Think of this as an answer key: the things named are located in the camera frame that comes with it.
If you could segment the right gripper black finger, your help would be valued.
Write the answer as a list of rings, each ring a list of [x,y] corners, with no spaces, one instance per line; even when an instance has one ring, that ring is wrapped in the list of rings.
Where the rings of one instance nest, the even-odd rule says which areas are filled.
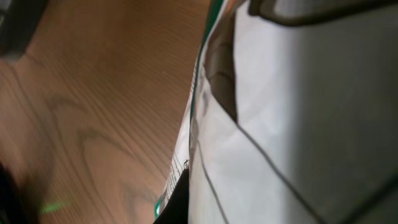
[[[154,224],[188,224],[189,170],[185,169],[178,180],[168,204],[155,219]]]

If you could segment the green snack bag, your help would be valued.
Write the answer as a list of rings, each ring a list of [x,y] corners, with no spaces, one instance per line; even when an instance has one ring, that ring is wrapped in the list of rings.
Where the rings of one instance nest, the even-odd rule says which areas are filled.
[[[212,1],[155,219],[397,223],[397,2]]]

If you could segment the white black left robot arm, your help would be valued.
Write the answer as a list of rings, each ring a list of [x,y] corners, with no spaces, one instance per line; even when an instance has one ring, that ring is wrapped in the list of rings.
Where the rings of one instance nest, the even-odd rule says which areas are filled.
[[[1,224],[39,224],[39,211],[1,164]]]

